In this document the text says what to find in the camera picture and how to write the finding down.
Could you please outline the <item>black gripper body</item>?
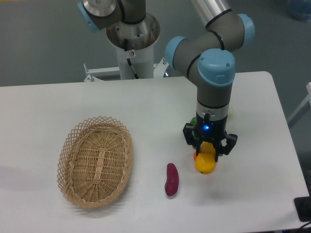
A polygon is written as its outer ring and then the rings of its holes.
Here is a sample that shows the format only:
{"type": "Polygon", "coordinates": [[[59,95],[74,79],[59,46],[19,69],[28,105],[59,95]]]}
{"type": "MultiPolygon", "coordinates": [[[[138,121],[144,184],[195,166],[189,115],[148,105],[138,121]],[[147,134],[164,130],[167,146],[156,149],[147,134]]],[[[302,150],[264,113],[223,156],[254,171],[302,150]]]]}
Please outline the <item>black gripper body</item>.
{"type": "MultiPolygon", "coordinates": [[[[197,140],[202,140],[202,143],[212,143],[213,141],[220,141],[220,155],[229,155],[229,153],[232,151],[237,143],[238,136],[236,134],[228,134],[226,132],[226,122],[226,116],[220,120],[213,121],[211,120],[210,114],[204,117],[196,115],[195,131],[198,136],[197,140]]],[[[192,129],[193,126],[190,123],[186,123],[183,128],[183,134],[186,143],[195,148],[197,140],[192,135],[192,129]]]]}

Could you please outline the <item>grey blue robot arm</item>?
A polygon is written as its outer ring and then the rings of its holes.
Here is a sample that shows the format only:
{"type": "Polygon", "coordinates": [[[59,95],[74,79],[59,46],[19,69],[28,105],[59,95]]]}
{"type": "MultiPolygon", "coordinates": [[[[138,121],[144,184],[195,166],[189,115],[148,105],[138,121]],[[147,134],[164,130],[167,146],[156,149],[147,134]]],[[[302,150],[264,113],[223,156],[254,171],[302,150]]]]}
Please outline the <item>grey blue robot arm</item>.
{"type": "MultiPolygon", "coordinates": [[[[225,0],[194,0],[192,4],[206,34],[196,40],[174,37],[166,45],[164,59],[197,88],[196,121],[184,126],[186,142],[197,153],[204,142],[211,143],[218,159],[228,155],[238,139],[225,129],[235,78],[232,53],[253,40],[255,26],[247,15],[233,13],[225,0]]],[[[147,13],[145,1],[81,0],[77,6],[92,31],[106,30],[119,54],[123,80],[154,77],[153,45],[160,25],[147,13]]]]}

